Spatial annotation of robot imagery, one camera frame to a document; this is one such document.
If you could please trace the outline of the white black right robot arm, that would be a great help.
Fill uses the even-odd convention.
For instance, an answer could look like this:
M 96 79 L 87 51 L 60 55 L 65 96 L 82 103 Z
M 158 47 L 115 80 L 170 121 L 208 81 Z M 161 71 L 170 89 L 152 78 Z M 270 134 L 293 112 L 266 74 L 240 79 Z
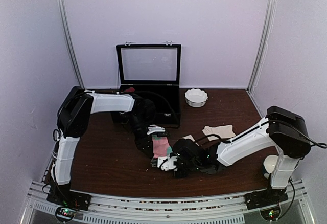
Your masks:
M 311 150 L 304 118 L 278 106 L 267 109 L 257 124 L 233 138 L 217 136 L 213 145 L 203 148 L 191 139 L 179 139 L 172 148 L 177 169 L 215 174 L 251 154 L 268 147 L 278 149 L 270 177 L 270 187 L 262 200 L 273 204 L 282 195 L 299 160 Z

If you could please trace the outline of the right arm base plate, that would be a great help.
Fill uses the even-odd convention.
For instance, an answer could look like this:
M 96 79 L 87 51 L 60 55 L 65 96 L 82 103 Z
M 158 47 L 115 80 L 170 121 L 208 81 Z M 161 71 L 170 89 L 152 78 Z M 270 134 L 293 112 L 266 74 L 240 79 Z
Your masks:
M 267 188 L 261 191 L 254 191 L 244 195 L 245 204 L 248 210 L 263 208 L 288 200 L 285 189 Z

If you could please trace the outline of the pink mint patterned sock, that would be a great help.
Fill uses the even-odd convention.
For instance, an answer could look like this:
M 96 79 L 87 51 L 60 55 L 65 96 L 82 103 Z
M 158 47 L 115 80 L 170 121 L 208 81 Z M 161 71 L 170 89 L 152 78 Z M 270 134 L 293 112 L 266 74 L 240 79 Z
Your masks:
M 153 135 L 153 154 L 155 158 L 169 156 L 172 153 L 172 148 L 167 137 L 158 137 Z

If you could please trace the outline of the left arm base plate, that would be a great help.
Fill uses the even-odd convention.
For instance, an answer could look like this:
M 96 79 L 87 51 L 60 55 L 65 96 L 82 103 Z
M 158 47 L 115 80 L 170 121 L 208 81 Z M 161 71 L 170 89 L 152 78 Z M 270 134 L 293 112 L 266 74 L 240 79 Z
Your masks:
M 69 185 L 54 186 L 50 188 L 47 201 L 71 209 L 87 211 L 91 202 L 91 195 L 74 192 Z

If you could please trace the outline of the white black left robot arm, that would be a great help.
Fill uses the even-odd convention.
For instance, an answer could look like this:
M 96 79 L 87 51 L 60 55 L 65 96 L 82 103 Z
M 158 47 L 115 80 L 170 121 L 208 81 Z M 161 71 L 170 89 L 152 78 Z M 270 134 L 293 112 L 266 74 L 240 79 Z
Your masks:
M 63 206 L 70 205 L 73 193 L 64 186 L 71 181 L 71 169 L 77 145 L 87 133 L 93 114 L 123 112 L 134 134 L 139 151 L 151 158 L 152 136 L 149 126 L 155 117 L 155 105 L 137 94 L 101 94 L 74 86 L 64 99 L 57 113 L 59 138 L 54 150 L 54 170 L 51 177 L 59 186 L 53 192 L 54 198 Z

